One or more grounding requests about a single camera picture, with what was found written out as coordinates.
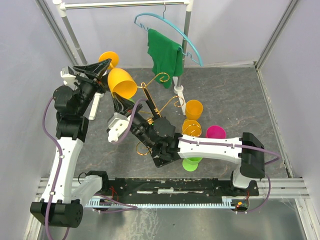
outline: gray floor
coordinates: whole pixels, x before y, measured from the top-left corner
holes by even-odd
[[[154,76],[150,69],[127,71],[138,84],[148,83]],[[203,114],[198,120],[203,129],[202,137],[209,126],[220,125],[226,130],[227,138],[251,132],[264,144],[265,149],[279,152],[254,68],[186,68],[182,85],[187,101],[196,99],[203,104]],[[172,89],[165,89],[156,82],[148,89],[158,108],[174,96]],[[134,99],[141,97],[144,94],[139,89]],[[185,171],[181,160],[156,168],[150,155],[140,156],[136,153],[139,141],[133,135],[130,134],[119,145],[108,142],[107,121],[113,112],[111,97],[106,94],[101,99],[96,119],[90,121],[85,144],[77,161],[75,177],[80,172],[103,170],[109,177],[118,178],[229,178],[236,167],[233,163],[204,158],[194,172]],[[163,110],[162,115],[176,126],[177,132],[181,132],[185,120],[181,109],[171,103]],[[266,161],[271,159],[272,156],[265,156]],[[282,161],[266,166],[266,173],[271,178],[287,177]]]

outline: yellow plastic cup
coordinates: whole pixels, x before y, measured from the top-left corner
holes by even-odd
[[[108,70],[114,69],[119,63],[119,56],[114,51],[106,51],[102,53],[99,57],[99,62],[106,59],[111,59],[111,63],[108,67]]]
[[[132,98],[138,90],[131,75],[121,68],[113,68],[109,72],[108,86],[112,94],[117,93],[125,99]]]
[[[185,115],[189,120],[198,120],[204,110],[204,106],[198,100],[190,100],[185,105]]]
[[[201,125],[196,120],[185,120],[182,124],[182,134],[199,137],[202,133]]]

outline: magenta cup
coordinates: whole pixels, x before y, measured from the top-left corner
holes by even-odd
[[[210,126],[205,134],[208,139],[225,139],[226,136],[226,131],[218,125]]]

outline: green cup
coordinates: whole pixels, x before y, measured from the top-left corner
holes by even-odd
[[[188,172],[193,172],[197,169],[198,163],[202,160],[202,157],[189,157],[182,161],[183,168]]]

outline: light purple wall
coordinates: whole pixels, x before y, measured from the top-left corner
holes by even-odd
[[[130,2],[132,0],[65,0],[66,3]],[[48,5],[67,37],[67,31],[52,0]],[[205,66],[257,61],[290,0],[194,0],[189,38]],[[162,16],[164,6],[136,6],[68,10],[75,35],[90,63],[106,51],[119,54],[119,65],[152,67],[147,54],[147,32],[134,24],[135,16],[151,12]],[[168,5],[165,17],[184,29],[186,7]],[[150,16],[138,19],[180,43],[170,26]],[[186,66],[195,66],[189,59]]]
[[[43,110],[69,61],[35,1],[6,1],[0,15],[0,238],[21,240],[54,156]],[[46,125],[54,133],[53,109]]]
[[[320,1],[302,0],[261,69],[289,160],[320,218]]]

